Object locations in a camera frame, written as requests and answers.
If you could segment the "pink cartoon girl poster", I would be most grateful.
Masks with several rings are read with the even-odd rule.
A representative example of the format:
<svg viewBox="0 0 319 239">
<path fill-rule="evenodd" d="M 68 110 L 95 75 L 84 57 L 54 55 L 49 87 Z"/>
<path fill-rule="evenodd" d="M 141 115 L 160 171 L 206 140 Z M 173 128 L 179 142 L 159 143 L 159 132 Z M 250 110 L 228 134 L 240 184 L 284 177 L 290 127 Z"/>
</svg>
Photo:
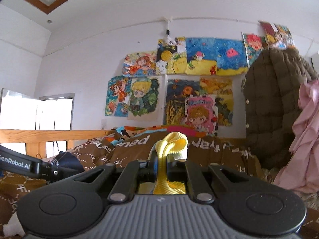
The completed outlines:
<svg viewBox="0 0 319 239">
<path fill-rule="evenodd" d="M 218 108 L 212 94 L 190 96 L 185 100 L 184 122 L 198 132 L 217 136 Z"/>
</svg>

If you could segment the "wooden bed rail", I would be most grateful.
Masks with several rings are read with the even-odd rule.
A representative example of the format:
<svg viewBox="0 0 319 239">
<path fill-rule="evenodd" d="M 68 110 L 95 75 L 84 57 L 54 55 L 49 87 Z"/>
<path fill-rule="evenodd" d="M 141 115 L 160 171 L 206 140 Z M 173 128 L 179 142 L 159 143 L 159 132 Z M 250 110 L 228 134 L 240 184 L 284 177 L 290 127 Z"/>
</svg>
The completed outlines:
<svg viewBox="0 0 319 239">
<path fill-rule="evenodd" d="M 66 141 L 67 149 L 70 149 L 74 147 L 75 141 L 103 137 L 110 133 L 110 130 L 43 131 L 1 129 L 1 144 L 25 143 L 26 155 L 35 158 L 47 158 L 47 142 Z"/>
</svg>

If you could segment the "blue yellow beach painting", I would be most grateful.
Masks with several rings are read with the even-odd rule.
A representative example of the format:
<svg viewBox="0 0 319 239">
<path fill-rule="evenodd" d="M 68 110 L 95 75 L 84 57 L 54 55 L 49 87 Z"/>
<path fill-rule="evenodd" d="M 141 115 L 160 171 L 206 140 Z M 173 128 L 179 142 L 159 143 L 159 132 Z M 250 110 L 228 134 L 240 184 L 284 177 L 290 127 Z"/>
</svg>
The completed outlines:
<svg viewBox="0 0 319 239">
<path fill-rule="evenodd" d="M 176 37 L 158 41 L 158 74 L 234 76 L 248 70 L 242 40 Z"/>
</svg>

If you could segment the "blond boy green painting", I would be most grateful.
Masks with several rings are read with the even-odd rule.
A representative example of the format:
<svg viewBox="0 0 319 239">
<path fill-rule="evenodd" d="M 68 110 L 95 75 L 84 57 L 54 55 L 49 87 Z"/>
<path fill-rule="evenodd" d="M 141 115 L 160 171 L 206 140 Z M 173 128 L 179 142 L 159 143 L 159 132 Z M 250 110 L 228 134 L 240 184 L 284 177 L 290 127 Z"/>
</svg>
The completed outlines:
<svg viewBox="0 0 319 239">
<path fill-rule="evenodd" d="M 159 114 L 162 76 L 132 79 L 128 107 L 128 120 L 154 121 Z"/>
</svg>

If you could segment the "red flower girl painting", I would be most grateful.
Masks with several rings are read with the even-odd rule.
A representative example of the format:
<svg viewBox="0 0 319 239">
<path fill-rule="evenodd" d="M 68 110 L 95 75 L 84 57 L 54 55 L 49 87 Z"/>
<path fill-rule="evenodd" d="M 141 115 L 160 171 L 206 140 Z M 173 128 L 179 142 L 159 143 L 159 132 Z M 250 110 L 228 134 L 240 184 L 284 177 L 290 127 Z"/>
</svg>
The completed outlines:
<svg viewBox="0 0 319 239">
<path fill-rule="evenodd" d="M 251 66 L 260 53 L 267 48 L 280 50 L 296 48 L 288 27 L 264 21 L 259 21 L 259 24 L 264 31 L 263 36 L 258 36 L 253 33 L 242 33 L 248 66 Z"/>
</svg>

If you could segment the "yellow woven strap cloth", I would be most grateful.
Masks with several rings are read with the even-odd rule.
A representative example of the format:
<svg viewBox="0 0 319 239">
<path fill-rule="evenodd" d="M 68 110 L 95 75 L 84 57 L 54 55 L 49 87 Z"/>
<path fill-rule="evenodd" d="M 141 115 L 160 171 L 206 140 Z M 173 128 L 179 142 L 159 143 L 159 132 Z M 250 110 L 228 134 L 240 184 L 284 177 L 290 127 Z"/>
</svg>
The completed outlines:
<svg viewBox="0 0 319 239">
<path fill-rule="evenodd" d="M 185 185 L 182 182 L 168 181 L 166 174 L 167 156 L 172 154 L 173 159 L 187 160 L 188 139 L 180 132 L 171 132 L 155 144 L 158 157 L 157 181 L 154 188 L 154 195 L 176 195 L 185 194 Z"/>
</svg>

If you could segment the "orange haired girl painting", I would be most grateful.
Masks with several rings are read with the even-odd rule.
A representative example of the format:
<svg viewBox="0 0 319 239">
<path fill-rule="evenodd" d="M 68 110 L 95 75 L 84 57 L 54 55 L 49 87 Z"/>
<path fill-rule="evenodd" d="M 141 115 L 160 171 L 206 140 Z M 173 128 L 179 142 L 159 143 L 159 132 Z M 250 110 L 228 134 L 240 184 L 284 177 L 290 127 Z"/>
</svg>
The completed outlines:
<svg viewBox="0 0 319 239">
<path fill-rule="evenodd" d="M 157 51 L 136 52 L 127 54 L 122 68 L 126 77 L 144 77 L 156 74 Z"/>
</svg>

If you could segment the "pink cloth garment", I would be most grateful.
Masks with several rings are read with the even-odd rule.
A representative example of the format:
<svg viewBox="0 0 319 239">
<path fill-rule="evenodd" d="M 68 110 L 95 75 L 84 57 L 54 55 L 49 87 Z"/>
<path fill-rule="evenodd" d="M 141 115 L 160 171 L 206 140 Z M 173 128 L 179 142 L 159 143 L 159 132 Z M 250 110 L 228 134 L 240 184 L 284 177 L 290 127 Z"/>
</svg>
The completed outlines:
<svg viewBox="0 0 319 239">
<path fill-rule="evenodd" d="M 318 81 L 299 89 L 302 110 L 292 126 L 295 139 L 289 151 L 292 158 L 276 175 L 274 184 L 303 193 L 318 192 Z"/>
</svg>

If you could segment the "brown PF patterned blanket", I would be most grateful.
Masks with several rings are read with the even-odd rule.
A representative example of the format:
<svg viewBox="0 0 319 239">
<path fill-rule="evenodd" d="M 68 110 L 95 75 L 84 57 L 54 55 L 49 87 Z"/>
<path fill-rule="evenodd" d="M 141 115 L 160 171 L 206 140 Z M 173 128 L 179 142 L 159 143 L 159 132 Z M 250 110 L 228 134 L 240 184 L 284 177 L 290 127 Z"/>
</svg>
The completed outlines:
<svg viewBox="0 0 319 239">
<path fill-rule="evenodd" d="M 107 163 L 123 168 L 133 160 L 145 160 L 152 146 L 167 134 L 180 128 L 167 130 L 132 132 L 112 131 L 109 135 L 94 138 L 70 150 L 71 160 L 80 164 L 85 171 Z M 275 173 L 261 169 L 258 159 L 251 155 L 243 139 L 221 139 L 209 135 L 196 135 L 183 130 L 189 142 L 188 157 L 191 161 L 206 167 L 211 162 L 225 165 L 250 176 L 272 180 Z M 1 237 L 21 238 L 17 227 L 9 228 L 9 220 L 16 211 L 17 202 L 22 196 L 43 187 L 46 182 L 20 174 L 4 171 L 1 174 Z"/>
</svg>

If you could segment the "starry night style painting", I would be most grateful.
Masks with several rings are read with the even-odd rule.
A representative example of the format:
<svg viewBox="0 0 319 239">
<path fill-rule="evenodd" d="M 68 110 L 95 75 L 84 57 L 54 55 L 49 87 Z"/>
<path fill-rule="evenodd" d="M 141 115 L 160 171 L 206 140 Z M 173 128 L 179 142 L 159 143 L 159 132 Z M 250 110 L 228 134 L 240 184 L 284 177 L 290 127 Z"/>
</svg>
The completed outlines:
<svg viewBox="0 0 319 239">
<path fill-rule="evenodd" d="M 185 100 L 190 96 L 216 97 L 217 118 L 220 126 L 231 126 L 234 99 L 230 78 L 194 77 L 190 80 L 169 79 L 166 87 L 164 125 L 181 125 L 184 121 Z"/>
</svg>

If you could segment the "mermaid girl painting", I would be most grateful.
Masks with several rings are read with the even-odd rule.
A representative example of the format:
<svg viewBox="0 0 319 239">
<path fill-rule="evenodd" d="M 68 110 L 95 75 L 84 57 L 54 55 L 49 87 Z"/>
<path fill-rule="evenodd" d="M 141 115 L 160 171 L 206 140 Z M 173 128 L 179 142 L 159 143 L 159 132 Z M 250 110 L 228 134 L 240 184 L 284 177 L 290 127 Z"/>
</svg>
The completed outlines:
<svg viewBox="0 0 319 239">
<path fill-rule="evenodd" d="M 108 82 L 105 116 L 127 117 L 131 78 L 122 75 L 112 77 Z"/>
</svg>

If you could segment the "window with metal frame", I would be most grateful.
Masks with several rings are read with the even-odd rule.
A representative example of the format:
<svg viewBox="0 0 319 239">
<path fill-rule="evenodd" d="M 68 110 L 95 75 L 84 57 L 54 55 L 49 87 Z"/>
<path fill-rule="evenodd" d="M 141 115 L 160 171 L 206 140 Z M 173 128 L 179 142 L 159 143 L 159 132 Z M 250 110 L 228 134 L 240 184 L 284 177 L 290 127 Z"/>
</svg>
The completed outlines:
<svg viewBox="0 0 319 239">
<path fill-rule="evenodd" d="M 1 89 L 1 129 L 71 130 L 74 93 L 38 99 Z"/>
</svg>

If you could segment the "olive quilted jacket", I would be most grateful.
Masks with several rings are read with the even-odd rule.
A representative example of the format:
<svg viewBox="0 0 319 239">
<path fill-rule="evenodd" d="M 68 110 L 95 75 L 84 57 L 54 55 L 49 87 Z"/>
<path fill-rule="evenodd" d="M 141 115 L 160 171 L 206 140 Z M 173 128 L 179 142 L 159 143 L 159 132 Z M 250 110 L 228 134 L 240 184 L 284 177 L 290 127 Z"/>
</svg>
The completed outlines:
<svg viewBox="0 0 319 239">
<path fill-rule="evenodd" d="M 263 168 L 282 168 L 291 159 L 292 125 L 301 113 L 299 88 L 317 71 L 294 48 L 268 48 L 245 75 L 247 141 Z"/>
</svg>

